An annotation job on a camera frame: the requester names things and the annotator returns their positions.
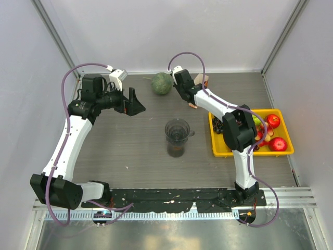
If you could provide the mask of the glass coffee carafe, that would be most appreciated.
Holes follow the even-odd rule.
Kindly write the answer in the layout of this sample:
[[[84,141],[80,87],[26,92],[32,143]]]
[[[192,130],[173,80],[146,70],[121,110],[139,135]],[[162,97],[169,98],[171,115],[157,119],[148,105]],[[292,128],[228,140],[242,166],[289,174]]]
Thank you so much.
[[[167,152],[170,156],[178,158],[185,153],[186,141],[174,141],[171,139],[167,139],[167,142]]]

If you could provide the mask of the yellow plastic fruit tray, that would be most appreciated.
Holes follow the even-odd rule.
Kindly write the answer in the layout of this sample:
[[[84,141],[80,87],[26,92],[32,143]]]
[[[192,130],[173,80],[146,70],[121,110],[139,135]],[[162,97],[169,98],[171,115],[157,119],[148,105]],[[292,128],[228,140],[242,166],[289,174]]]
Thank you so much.
[[[287,142],[287,148],[285,151],[272,151],[268,145],[260,147],[258,151],[253,153],[254,156],[285,156],[291,155],[294,153],[293,144],[291,142],[289,132],[284,121],[283,115],[279,109],[253,109],[253,112],[260,115],[262,118],[265,118],[269,114],[275,114],[280,118],[280,125],[276,129],[273,129],[274,135],[272,138],[281,137]],[[212,113],[208,113],[209,116],[209,126],[212,140],[212,150],[215,157],[233,157],[233,153],[230,148],[225,144],[223,135],[217,134],[214,131],[215,122],[213,119],[215,116]]]

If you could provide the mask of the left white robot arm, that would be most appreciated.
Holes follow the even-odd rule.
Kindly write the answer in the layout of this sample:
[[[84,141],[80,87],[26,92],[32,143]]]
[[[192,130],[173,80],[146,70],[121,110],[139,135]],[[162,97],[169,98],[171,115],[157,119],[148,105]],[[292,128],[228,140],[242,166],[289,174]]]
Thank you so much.
[[[111,202],[108,184],[89,181],[72,182],[76,160],[85,138],[103,110],[114,109],[120,114],[135,116],[146,108],[136,97],[134,88],[124,96],[122,81],[127,73],[115,70],[107,77],[86,74],[77,99],[67,107],[69,117],[57,147],[41,174],[33,174],[30,185],[42,204],[74,210],[82,202],[93,200],[99,207]]]

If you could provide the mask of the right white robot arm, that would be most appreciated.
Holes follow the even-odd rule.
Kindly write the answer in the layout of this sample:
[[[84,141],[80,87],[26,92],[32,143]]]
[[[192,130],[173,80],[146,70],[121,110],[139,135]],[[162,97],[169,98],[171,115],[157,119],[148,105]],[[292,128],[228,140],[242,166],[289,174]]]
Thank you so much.
[[[207,110],[222,122],[223,140],[233,152],[236,167],[234,199],[241,205],[248,205],[259,191],[252,148],[257,131],[250,108],[235,106],[213,94],[203,84],[195,84],[188,70],[180,66],[171,71],[171,76],[183,100]]]

